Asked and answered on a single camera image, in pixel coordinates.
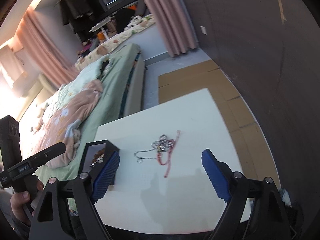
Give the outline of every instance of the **wall outlet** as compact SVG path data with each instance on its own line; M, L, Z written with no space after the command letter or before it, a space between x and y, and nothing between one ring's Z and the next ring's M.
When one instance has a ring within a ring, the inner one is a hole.
M200 26L200 28L201 28L202 33L205 34L205 35L207 35L207 30L206 30L206 28L203 27L203 26Z

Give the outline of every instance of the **pink blanket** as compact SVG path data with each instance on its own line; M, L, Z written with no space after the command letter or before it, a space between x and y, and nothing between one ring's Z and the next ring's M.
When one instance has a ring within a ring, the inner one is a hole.
M80 144L78 127L96 106L101 92L101 82L93 80L64 108L55 112L36 133L39 137L37 144L32 149L32 155L55 143L63 142L67 148L66 152L48 161L47 166L52 169L67 166L75 158L76 150Z

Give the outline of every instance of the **green bed sheet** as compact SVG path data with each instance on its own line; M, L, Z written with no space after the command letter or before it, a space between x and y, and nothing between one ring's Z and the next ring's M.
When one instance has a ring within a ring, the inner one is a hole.
M139 51L138 45L128 44L111 56L113 68L101 79L103 85L101 98L90 116L80 126L81 143L76 157L66 167L50 169L46 165L41 166L35 174L44 184L51 177L57 177L59 181L63 181L74 179L78 175L85 144L94 141L100 125L118 119L125 86Z

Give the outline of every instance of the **silver chain necklace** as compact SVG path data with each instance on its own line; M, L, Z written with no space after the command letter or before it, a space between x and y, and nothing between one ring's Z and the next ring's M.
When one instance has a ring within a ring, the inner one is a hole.
M145 150L145 151L137 151L134 153L134 156L137 158L138 163L142 163L143 160L157 160L158 158L139 157L137 156L137 153L151 152L151 151L157 150L161 158L162 153L167 152L170 148L172 148L174 143L175 143L174 140L168 140L168 137L165 134L163 134L159 137L159 140L151 144L152 149Z

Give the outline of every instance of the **person's arm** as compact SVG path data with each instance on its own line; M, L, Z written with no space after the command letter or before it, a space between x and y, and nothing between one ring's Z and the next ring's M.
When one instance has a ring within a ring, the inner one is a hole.
M37 183L38 190L43 190L43 187L43 183L39 180ZM10 200L12 209L11 217L14 223L14 229L20 237L25 240L28 240L31 222L25 214L22 206L29 201L30 194L27 191L20 193L15 192Z

